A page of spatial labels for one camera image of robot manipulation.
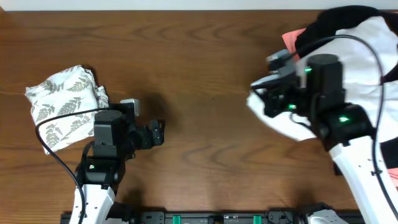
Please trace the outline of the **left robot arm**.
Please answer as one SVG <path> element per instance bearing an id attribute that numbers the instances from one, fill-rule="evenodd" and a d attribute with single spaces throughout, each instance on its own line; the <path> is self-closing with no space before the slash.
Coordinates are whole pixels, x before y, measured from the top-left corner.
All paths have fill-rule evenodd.
<path id="1" fill-rule="evenodd" d="M 115 203 L 119 184 L 126 172 L 126 161 L 136 150 L 150 149 L 164 143 L 165 121 L 155 119 L 148 126 L 137 126 L 134 113 L 117 110 L 95 114 L 94 141 L 85 146 L 76 179 L 70 223 L 133 223 L 131 209 Z"/>

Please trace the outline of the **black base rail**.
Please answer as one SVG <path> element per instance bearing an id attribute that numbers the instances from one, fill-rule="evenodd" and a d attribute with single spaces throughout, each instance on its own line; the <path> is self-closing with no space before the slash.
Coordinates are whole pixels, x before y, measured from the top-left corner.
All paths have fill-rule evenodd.
<path id="1" fill-rule="evenodd" d="M 130 224 L 294 224 L 306 223 L 303 215 L 294 211 L 271 210 L 264 213 L 170 213 L 142 212 L 117 218 L 111 215 L 103 223 Z"/>

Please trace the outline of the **fern print fabric bag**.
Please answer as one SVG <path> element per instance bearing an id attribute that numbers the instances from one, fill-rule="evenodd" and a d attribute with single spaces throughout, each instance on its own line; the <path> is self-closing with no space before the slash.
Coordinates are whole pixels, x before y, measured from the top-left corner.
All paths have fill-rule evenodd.
<path id="1" fill-rule="evenodd" d="M 91 137 L 96 114 L 92 109 L 109 106 L 105 88 L 97 86 L 93 72 L 81 65 L 27 87 L 25 96 L 32 104 L 30 113 L 35 124 L 66 115 L 40 127 L 42 139 L 53 152 Z"/>

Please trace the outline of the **pink garment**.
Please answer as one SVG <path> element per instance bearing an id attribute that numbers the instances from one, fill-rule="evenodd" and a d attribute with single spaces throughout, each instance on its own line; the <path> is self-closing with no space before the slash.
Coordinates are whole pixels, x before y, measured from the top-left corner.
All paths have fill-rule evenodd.
<path id="1" fill-rule="evenodd" d="M 305 31 L 305 28 L 304 29 L 299 29 L 299 30 L 294 30 L 294 31 L 291 31 L 291 32 L 287 32 L 287 33 L 282 35 L 282 40 L 284 41 L 286 49 L 290 53 L 294 53 L 296 51 L 295 42 L 297 40 L 297 37 L 300 34 L 302 34 L 304 31 Z"/>

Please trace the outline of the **black garment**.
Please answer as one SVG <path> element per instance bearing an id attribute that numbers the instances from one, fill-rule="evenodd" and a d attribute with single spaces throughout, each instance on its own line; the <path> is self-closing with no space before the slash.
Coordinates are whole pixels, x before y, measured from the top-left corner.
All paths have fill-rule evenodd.
<path id="1" fill-rule="evenodd" d="M 366 19 L 377 16 L 383 17 L 390 30 L 397 34 L 397 13 L 380 11 L 368 6 L 336 7 L 323 11 L 318 15 L 315 22 L 308 25 L 305 30 L 298 35 L 295 41 L 295 48 L 301 49 L 316 40 L 335 35 L 338 30 L 354 28 Z M 307 56 L 309 53 L 328 42 L 330 42 L 330 40 L 314 45 L 306 51 L 298 53 L 297 56 L 300 58 Z M 383 78 L 383 82 L 386 83 L 395 81 L 397 81 L 397 65 L 388 72 L 387 75 L 384 75 Z M 383 156 L 387 157 L 385 159 L 386 167 L 389 170 L 397 169 L 397 137 L 382 142 L 381 151 Z"/>

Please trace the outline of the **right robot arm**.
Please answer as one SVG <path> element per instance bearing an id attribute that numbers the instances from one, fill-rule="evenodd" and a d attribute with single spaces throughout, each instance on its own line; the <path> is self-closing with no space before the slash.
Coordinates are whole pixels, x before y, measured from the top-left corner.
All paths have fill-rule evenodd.
<path id="1" fill-rule="evenodd" d="M 377 127 L 365 109 L 346 101 L 343 65 L 336 55 L 313 55 L 301 84 L 293 55 L 286 50 L 268 57 L 269 75 L 251 85 L 253 110 L 275 127 L 281 115 L 307 118 L 311 131 L 345 178 L 365 223 L 397 223 L 397 190 L 377 145 Z"/>

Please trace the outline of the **white t-shirt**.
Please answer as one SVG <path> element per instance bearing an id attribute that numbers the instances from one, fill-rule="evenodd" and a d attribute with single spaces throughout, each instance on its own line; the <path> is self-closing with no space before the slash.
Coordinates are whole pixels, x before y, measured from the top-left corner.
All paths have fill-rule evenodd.
<path id="1" fill-rule="evenodd" d="M 341 29 L 337 34 L 347 34 L 365 40 L 377 52 L 387 75 L 397 65 L 397 35 L 390 30 L 381 17 L 371 17 L 351 29 Z M 343 64 L 343 86 L 346 90 L 346 100 L 349 103 L 361 105 L 367 112 L 372 123 L 377 120 L 379 108 L 379 70 L 373 54 L 360 42 L 352 39 L 335 39 L 314 50 L 312 54 L 334 54 Z M 397 82 L 384 85 L 384 106 L 378 131 L 379 142 L 385 142 L 397 137 Z M 247 98 L 247 106 L 254 114 L 270 128 L 296 141 L 314 138 L 314 134 L 301 126 L 306 118 L 296 116 L 289 119 L 289 113 L 284 112 L 275 118 L 264 115 L 263 102 L 251 93 Z"/>

